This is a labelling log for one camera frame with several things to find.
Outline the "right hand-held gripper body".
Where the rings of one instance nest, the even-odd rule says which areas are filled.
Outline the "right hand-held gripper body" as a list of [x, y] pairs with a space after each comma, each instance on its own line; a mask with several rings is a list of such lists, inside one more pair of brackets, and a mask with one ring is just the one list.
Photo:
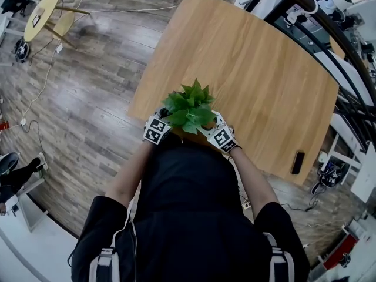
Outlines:
[[211, 128], [210, 137], [206, 138], [206, 140], [223, 153], [229, 153], [236, 145], [232, 141], [231, 131], [226, 123], [225, 126], [221, 126], [219, 129]]

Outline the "white desk with side panel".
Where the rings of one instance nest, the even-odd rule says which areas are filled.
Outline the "white desk with side panel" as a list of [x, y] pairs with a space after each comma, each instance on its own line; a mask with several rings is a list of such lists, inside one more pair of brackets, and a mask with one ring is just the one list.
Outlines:
[[[330, 126], [335, 130], [336, 134], [329, 152], [325, 153], [321, 151], [319, 154], [318, 161], [323, 164], [321, 170], [325, 169], [332, 157], [349, 165], [349, 170], [344, 176], [347, 177], [351, 174], [355, 177], [354, 183], [351, 186], [351, 192], [366, 203], [372, 191], [376, 189], [375, 147], [370, 142], [365, 145], [365, 148], [362, 148], [355, 133], [339, 114], [332, 116]], [[342, 139], [348, 148], [350, 148], [353, 157], [347, 157], [335, 150], [339, 139]]]

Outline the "red cabinet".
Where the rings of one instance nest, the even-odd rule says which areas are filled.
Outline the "red cabinet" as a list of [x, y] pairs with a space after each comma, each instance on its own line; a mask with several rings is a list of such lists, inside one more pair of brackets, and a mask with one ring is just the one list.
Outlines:
[[338, 244], [323, 258], [323, 266], [326, 270], [334, 268], [345, 260], [346, 255], [350, 255], [358, 238], [351, 234], [346, 234]]

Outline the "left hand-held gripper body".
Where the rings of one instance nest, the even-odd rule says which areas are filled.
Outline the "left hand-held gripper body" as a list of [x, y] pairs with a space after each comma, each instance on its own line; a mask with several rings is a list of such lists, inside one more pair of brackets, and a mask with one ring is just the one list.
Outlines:
[[144, 126], [143, 140], [158, 145], [170, 132], [172, 127], [164, 118], [152, 114]]

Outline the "green potted plant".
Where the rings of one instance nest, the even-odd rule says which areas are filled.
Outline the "green potted plant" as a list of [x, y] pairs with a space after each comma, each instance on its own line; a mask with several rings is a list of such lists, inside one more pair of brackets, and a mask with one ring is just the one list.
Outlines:
[[197, 134], [197, 127], [206, 130], [213, 128], [211, 103], [214, 97], [209, 94], [209, 87], [202, 87], [196, 79], [192, 85], [182, 85], [182, 91], [173, 91], [162, 101], [172, 114], [165, 118], [171, 127], [186, 133]]

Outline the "black patterned device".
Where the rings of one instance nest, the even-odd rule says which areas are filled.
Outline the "black patterned device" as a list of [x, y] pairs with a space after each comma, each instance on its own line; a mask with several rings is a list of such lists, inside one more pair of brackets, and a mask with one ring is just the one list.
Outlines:
[[318, 171], [318, 182], [312, 187], [311, 194], [318, 195], [321, 189], [332, 189], [343, 179], [343, 170], [334, 165], [326, 168], [324, 171]]
[[19, 39], [13, 50], [17, 62], [24, 63], [30, 53], [29, 44], [23, 38]]

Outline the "black smartphone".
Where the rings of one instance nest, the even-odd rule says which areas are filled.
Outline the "black smartphone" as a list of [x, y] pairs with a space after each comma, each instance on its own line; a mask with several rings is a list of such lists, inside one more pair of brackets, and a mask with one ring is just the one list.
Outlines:
[[300, 173], [303, 161], [304, 161], [305, 153], [302, 151], [298, 151], [295, 155], [293, 165], [291, 168], [291, 174], [297, 175]]

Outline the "person's right forearm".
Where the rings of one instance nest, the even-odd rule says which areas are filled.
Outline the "person's right forearm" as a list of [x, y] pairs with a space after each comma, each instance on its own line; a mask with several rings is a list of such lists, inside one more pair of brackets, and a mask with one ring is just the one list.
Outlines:
[[266, 178], [254, 163], [247, 157], [243, 149], [235, 147], [230, 156], [239, 172], [246, 195], [249, 199], [253, 218], [256, 219], [262, 208], [269, 203], [279, 203], [279, 200]]

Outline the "white corner desk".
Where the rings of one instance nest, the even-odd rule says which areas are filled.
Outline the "white corner desk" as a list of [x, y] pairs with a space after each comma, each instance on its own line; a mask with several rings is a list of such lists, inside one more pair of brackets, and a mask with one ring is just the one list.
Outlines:
[[32, 177], [0, 216], [0, 282], [72, 282], [67, 259], [77, 239], [30, 197], [45, 180]]

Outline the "round yellow side table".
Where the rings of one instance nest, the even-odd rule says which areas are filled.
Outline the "round yellow side table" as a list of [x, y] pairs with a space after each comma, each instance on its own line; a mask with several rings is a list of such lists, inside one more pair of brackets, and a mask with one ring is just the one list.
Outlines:
[[[31, 42], [41, 32], [46, 29], [49, 31], [54, 39], [61, 40], [68, 44], [73, 49], [76, 49], [72, 43], [70, 43], [65, 35], [69, 32], [75, 21], [75, 14], [89, 15], [88, 11], [82, 9], [73, 9], [64, 6], [58, 6], [59, 0], [41, 0], [34, 8], [30, 17], [26, 23], [26, 27], [23, 34], [25, 42]], [[60, 10], [62, 16], [53, 23], [50, 18], [55, 10]]]

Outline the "person's right hand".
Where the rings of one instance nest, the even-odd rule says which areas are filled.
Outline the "person's right hand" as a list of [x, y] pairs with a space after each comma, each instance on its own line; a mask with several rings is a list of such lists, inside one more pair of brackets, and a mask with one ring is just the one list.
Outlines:
[[242, 149], [242, 147], [239, 145], [239, 142], [236, 139], [235, 131], [232, 125], [228, 126], [229, 130], [231, 131], [232, 141], [236, 144], [235, 147], [239, 147]]

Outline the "person's left forearm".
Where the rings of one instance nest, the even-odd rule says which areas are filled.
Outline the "person's left forearm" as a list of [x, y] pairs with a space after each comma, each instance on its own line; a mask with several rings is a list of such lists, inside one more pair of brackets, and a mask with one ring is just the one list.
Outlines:
[[136, 190], [146, 170], [148, 160], [156, 145], [145, 140], [138, 147], [133, 156], [122, 166], [120, 171], [111, 181], [105, 196], [126, 208], [135, 196]]

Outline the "person's black clothing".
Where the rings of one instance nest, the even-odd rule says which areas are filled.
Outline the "person's black clothing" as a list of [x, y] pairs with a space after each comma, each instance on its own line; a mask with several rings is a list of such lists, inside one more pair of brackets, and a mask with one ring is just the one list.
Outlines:
[[72, 282], [307, 282], [310, 264], [279, 203], [256, 219], [234, 160], [169, 135], [128, 208], [94, 198]]

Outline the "long white desk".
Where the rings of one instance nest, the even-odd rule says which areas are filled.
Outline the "long white desk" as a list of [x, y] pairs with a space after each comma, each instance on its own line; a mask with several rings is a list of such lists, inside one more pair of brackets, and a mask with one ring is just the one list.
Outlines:
[[[365, 87], [360, 75], [355, 70], [355, 68], [352, 65], [350, 65], [348, 62], [341, 59], [336, 54], [332, 52], [330, 52], [330, 54], [332, 54], [332, 56], [336, 59], [336, 61], [341, 65], [341, 67], [347, 73], [347, 75], [353, 82], [354, 86], [357, 88], [365, 104], [368, 106], [374, 106], [371, 96], [368, 93], [367, 88]], [[333, 75], [334, 79], [337, 82], [339, 82], [339, 84], [342, 87], [344, 87], [352, 95], [356, 96], [356, 93], [354, 92], [354, 90], [352, 89], [352, 87], [350, 86], [346, 78], [343, 76], [340, 70], [335, 66], [332, 60], [323, 51], [315, 53], [314, 56], [329, 70], [329, 72]]]

